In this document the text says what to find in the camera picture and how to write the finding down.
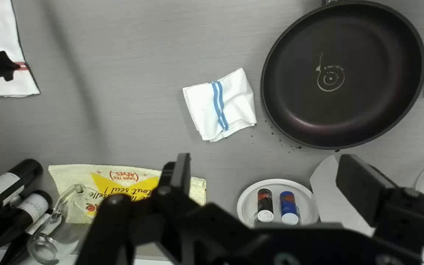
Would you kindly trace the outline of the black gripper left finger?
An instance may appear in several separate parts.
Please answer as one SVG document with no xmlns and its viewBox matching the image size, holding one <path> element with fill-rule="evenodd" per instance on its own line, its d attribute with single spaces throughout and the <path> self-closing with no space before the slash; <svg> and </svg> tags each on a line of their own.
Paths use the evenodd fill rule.
<svg viewBox="0 0 424 265">
<path fill-rule="evenodd" d="M 191 155 L 180 153 L 164 166 L 154 199 L 161 206 L 189 206 L 191 178 Z"/>
</svg>

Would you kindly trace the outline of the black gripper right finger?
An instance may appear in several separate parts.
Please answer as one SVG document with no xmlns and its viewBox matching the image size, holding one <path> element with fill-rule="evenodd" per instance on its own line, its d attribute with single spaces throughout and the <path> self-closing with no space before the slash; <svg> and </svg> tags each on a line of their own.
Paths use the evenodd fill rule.
<svg viewBox="0 0 424 265">
<path fill-rule="evenodd" d="M 357 212 L 375 225 L 379 219 L 381 203 L 397 184 L 376 166 L 357 155 L 342 155 L 336 183 Z"/>
</svg>

